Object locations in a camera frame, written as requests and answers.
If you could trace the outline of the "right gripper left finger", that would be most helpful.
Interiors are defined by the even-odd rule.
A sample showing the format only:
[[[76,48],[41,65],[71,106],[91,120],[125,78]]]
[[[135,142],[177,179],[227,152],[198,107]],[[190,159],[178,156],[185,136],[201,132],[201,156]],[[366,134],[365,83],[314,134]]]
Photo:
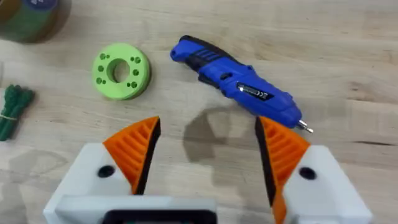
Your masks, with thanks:
[[[65,197],[142,195],[159,139],[160,118],[143,119],[103,142],[87,143],[71,164],[43,213]]]

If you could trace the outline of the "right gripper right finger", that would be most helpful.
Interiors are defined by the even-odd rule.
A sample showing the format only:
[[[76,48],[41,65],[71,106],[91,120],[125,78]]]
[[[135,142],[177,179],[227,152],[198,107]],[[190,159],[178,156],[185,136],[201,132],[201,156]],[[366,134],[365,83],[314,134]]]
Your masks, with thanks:
[[[373,214],[331,151],[263,116],[255,123],[276,223],[369,224]]]

